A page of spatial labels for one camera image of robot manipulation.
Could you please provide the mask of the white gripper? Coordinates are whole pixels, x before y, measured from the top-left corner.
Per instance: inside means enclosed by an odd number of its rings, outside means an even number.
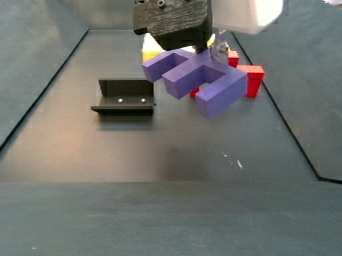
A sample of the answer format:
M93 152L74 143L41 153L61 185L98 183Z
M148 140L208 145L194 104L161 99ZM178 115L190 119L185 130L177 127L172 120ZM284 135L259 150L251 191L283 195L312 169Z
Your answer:
M279 17L283 0L211 0L213 43L212 59L227 63L229 46L225 40L227 30L245 34L257 34Z

